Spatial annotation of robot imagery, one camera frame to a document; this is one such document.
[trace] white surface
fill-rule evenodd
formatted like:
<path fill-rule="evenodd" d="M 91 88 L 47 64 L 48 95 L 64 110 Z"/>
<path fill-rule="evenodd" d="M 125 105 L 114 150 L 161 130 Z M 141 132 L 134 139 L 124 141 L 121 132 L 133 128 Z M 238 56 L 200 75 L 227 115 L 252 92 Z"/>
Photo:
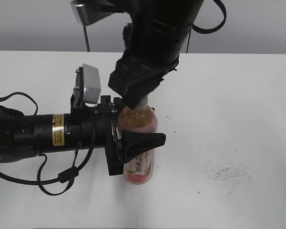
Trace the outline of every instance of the white surface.
<path fill-rule="evenodd" d="M 70 0 L 0 0 L 0 50 L 85 51 L 82 27 Z M 213 34 L 192 33 L 189 52 L 285 53 L 286 0 L 223 0 L 226 25 Z M 196 25 L 213 28 L 223 16 L 205 0 Z M 115 14 L 87 28 L 91 50 L 122 52 L 127 14 Z"/>
<path fill-rule="evenodd" d="M 106 85 L 120 56 L 0 52 L 0 96 L 26 92 L 40 114 L 66 113 L 75 69 L 99 68 L 102 94 L 114 95 Z M 286 55 L 183 54 L 178 71 L 149 98 L 167 142 L 156 150 L 148 183 L 109 177 L 103 149 L 59 197 L 0 179 L 0 229 L 286 229 Z M 21 97 L 4 104 L 34 110 Z M 72 156 L 49 155 L 43 178 L 68 168 Z M 0 170 L 35 179 L 41 163 L 26 159 Z"/>

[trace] plastic bottle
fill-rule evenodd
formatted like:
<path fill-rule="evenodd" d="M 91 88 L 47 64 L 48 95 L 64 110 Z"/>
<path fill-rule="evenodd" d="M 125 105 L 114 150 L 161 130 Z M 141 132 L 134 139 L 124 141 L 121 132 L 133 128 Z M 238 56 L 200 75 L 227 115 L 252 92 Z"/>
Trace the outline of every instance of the plastic bottle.
<path fill-rule="evenodd" d="M 147 105 L 148 98 L 144 97 L 133 109 L 125 107 L 118 117 L 118 129 L 137 133 L 155 133 L 158 120 L 151 107 Z M 124 177 L 132 184 L 144 184 L 153 174 L 154 149 L 149 150 L 124 166 Z"/>

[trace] robotic arm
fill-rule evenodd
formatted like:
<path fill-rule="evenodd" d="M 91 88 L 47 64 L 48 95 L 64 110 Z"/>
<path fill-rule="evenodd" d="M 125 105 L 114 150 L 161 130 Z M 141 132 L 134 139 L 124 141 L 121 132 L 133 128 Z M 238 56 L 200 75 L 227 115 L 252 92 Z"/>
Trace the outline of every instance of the robotic arm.
<path fill-rule="evenodd" d="M 126 105 L 134 108 L 147 94 L 157 88 L 163 76 L 178 65 L 181 47 L 191 29 L 211 33 L 220 29 L 226 19 L 225 7 L 220 0 L 225 19 L 216 28 L 203 30 L 193 22 L 204 0 L 73 0 L 71 6 L 77 20 L 84 26 L 110 16 L 126 12 L 132 23 L 125 26 L 123 39 L 125 52 L 110 75 L 108 86 L 122 96 L 101 96 L 95 107 L 101 86 L 98 70 L 84 64 L 76 71 L 76 84 L 71 96 L 70 114 L 36 115 L 38 106 L 23 93 L 0 98 L 5 101 L 15 94 L 28 97 L 36 104 L 34 115 L 0 106 L 0 163 L 44 156 L 45 161 L 37 173 L 37 181 L 7 176 L 0 177 L 15 183 L 38 185 L 48 195 L 59 195 L 68 190 L 79 171 L 86 165 L 95 147 L 104 147 L 109 175 L 123 173 L 123 165 L 137 155 L 165 144 L 164 134 L 122 132 L 117 135 L 116 118 Z M 77 152 L 89 149 L 79 167 L 74 165 Z M 52 180 L 41 181 L 41 170 L 47 161 L 45 153 L 75 150 L 72 167 Z M 43 185 L 69 182 L 58 194 L 47 192 Z"/>
<path fill-rule="evenodd" d="M 225 18 L 216 28 L 204 30 L 194 25 L 203 1 L 73 0 L 71 5 L 84 26 L 109 16 L 110 12 L 126 12 L 131 16 L 132 23 L 123 31 L 125 52 L 110 75 L 108 86 L 132 109 L 160 85 L 164 75 L 175 70 L 191 29 L 212 33 L 224 25 L 226 11 L 220 0 L 214 2 Z"/>

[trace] bottle label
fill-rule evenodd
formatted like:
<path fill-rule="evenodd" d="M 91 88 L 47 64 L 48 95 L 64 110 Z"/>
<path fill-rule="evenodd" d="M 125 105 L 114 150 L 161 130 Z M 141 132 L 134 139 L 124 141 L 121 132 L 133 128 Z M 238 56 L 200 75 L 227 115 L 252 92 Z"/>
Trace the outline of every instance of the bottle label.
<path fill-rule="evenodd" d="M 134 175 L 149 175 L 152 166 L 152 151 L 147 151 L 125 165 L 125 170 Z"/>

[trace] bottle cap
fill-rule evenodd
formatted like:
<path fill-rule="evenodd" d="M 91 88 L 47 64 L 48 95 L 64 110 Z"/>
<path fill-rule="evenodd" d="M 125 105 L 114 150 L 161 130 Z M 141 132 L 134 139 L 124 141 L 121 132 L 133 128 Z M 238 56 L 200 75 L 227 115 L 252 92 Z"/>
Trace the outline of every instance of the bottle cap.
<path fill-rule="evenodd" d="M 143 99 L 138 103 L 138 105 L 133 109 L 134 111 L 144 109 L 147 107 L 148 95 L 144 96 Z"/>

